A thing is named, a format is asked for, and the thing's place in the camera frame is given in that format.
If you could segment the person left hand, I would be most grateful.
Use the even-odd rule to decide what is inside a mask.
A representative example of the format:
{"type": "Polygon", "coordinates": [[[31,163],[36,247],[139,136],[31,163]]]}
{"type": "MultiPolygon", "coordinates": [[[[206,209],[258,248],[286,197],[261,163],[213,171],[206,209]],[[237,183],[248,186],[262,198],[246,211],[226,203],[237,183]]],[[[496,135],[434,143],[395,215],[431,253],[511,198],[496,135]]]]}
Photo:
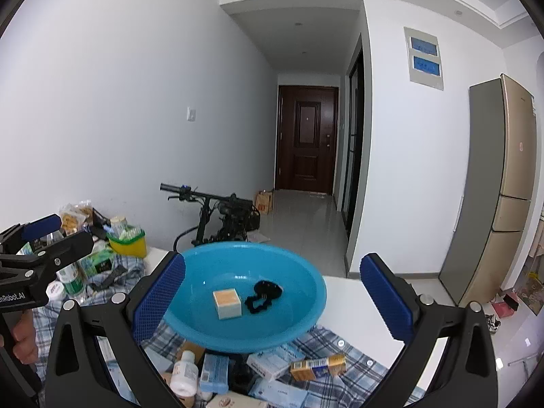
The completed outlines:
{"type": "Polygon", "coordinates": [[[7,313],[6,320],[15,340],[13,354],[25,365],[35,364],[39,356],[31,309],[7,313]]]}

